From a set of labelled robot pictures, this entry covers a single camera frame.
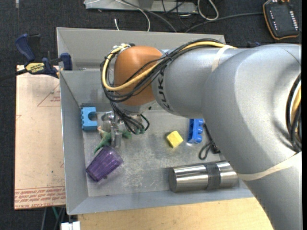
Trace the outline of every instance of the black carpet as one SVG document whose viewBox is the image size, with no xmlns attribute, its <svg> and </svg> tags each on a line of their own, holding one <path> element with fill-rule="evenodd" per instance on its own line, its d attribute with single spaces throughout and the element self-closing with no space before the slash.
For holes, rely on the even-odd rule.
<svg viewBox="0 0 307 230">
<path fill-rule="evenodd" d="M 116 30 L 114 18 L 119 19 L 121 30 L 145 31 L 146 18 L 138 11 L 87 11 L 83 0 L 0 0 L 0 70 L 1 75 L 12 74 L 25 58 L 17 51 L 14 40 L 21 34 L 40 33 L 42 52 L 57 57 L 56 27 L 100 28 Z M 261 12 L 267 0 L 223 0 L 217 4 L 220 17 Z M 302 0 L 291 0 L 299 22 L 302 18 Z M 171 32 L 160 19 L 148 15 L 151 31 Z M 165 16 L 179 32 L 186 27 L 176 15 Z M 187 27 L 203 19 L 198 15 L 182 20 Z M 245 47 L 247 42 L 275 43 L 262 15 L 237 17 L 200 26 L 191 31 L 199 34 L 225 35 L 228 44 Z M 301 43 L 301 36 L 282 40 L 283 43 Z M 40 229 L 44 209 L 15 211 L 14 192 L 14 136 L 15 136 L 15 78 L 0 82 L 0 229 Z M 55 218 L 49 208 L 46 229 L 53 229 Z"/>
</svg>

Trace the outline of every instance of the metal cylinder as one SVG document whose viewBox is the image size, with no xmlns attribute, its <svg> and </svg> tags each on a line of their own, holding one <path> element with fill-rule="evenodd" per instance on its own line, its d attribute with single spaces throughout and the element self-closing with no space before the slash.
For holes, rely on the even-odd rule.
<svg viewBox="0 0 307 230">
<path fill-rule="evenodd" d="M 173 192 L 212 190 L 236 185 L 238 177 L 226 161 L 170 168 L 169 187 Z"/>
<path fill-rule="evenodd" d="M 234 187 L 238 181 L 238 176 L 233 168 L 226 161 L 216 163 L 220 170 L 220 186 L 219 188 Z"/>
<path fill-rule="evenodd" d="M 208 174 L 203 164 L 171 168 L 169 187 L 173 192 L 204 190 L 208 186 Z"/>
</svg>

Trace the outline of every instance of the yellow cube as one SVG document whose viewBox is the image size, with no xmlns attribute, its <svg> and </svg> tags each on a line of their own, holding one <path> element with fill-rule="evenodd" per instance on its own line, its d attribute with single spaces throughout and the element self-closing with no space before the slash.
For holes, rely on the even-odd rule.
<svg viewBox="0 0 307 230">
<path fill-rule="evenodd" d="M 173 131 L 166 137 L 166 139 L 173 148 L 179 146 L 183 142 L 183 138 L 178 131 Z"/>
</svg>

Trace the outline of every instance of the cardboard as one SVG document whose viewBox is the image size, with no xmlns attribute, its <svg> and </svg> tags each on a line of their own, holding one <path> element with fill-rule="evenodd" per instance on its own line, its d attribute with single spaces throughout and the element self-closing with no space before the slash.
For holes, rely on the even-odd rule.
<svg viewBox="0 0 307 230">
<path fill-rule="evenodd" d="M 59 79 L 16 78 L 15 209 L 66 204 Z"/>
</svg>

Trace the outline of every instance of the blue lego brick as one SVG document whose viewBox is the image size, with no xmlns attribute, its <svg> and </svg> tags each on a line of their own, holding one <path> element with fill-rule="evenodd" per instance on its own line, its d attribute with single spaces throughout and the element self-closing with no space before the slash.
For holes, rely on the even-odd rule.
<svg viewBox="0 0 307 230">
<path fill-rule="evenodd" d="M 189 133 L 188 133 L 188 143 L 201 143 L 203 132 L 203 119 L 190 119 L 189 120 Z"/>
<path fill-rule="evenodd" d="M 91 115 L 96 114 L 96 107 L 83 107 L 81 108 L 81 123 L 84 131 L 96 130 L 97 121 L 90 119 Z"/>
</svg>

